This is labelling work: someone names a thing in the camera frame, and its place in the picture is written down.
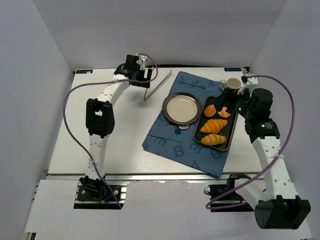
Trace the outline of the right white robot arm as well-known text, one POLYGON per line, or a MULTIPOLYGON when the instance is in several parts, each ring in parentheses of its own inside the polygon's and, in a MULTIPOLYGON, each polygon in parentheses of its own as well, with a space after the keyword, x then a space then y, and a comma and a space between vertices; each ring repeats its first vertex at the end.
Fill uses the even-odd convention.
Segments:
POLYGON ((257 153, 261 172, 251 179, 234 178, 234 187, 212 199, 213 202, 235 192, 254 210, 261 229, 297 230, 311 211, 310 202, 301 199, 292 183, 282 156, 277 124, 270 118, 272 93, 263 88, 243 93, 225 88, 216 108, 227 107, 244 118, 245 132, 257 153))

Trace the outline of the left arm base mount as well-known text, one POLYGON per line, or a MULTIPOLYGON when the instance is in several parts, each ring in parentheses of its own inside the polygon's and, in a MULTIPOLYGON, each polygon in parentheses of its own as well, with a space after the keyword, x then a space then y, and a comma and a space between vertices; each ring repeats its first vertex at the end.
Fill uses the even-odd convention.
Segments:
POLYGON ((80 202, 119 202, 121 200, 122 186, 105 185, 100 179, 90 179, 88 176, 79 179, 78 193, 76 199, 80 202))

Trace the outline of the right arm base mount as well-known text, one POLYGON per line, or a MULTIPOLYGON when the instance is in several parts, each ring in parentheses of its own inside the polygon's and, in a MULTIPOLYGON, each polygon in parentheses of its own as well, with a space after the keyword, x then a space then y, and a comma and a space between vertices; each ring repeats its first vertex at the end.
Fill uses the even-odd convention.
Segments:
MULTIPOLYGON (((229 190, 233 189, 235 187, 235 180, 239 179, 251 179, 251 177, 244 173, 239 174, 230 174, 229 177, 226 180, 225 184, 211 184, 204 188, 203 192, 210 196, 210 199, 218 197, 219 195, 222 195, 229 190)), ((244 201, 243 197, 241 197, 236 192, 232 192, 229 195, 226 195, 220 199, 221 201, 238 201, 242 203, 244 201)))

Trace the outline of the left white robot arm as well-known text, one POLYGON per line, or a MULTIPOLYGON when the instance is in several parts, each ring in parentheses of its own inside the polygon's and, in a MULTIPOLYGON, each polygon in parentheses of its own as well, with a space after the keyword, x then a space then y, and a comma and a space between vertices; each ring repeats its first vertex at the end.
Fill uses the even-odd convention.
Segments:
POLYGON ((113 193, 102 181, 105 177, 107 141, 115 128, 113 108, 130 85, 150 87, 152 70, 146 69, 147 59, 145 54, 128 54, 125 63, 116 68, 112 80, 102 93, 86 102, 85 126, 89 134, 89 163, 85 177, 82 177, 80 182, 85 192, 95 200, 102 200, 107 193, 113 193))

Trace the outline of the metal tongs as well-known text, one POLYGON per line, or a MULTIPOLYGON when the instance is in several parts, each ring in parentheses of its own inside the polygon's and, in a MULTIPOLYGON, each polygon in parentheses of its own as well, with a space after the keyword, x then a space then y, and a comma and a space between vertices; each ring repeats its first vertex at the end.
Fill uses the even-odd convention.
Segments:
POLYGON ((153 96, 165 84, 165 82, 170 78, 171 75, 172 75, 172 70, 169 71, 166 77, 149 94, 147 94, 148 89, 146 88, 144 92, 143 100, 146 102, 151 96, 153 96))

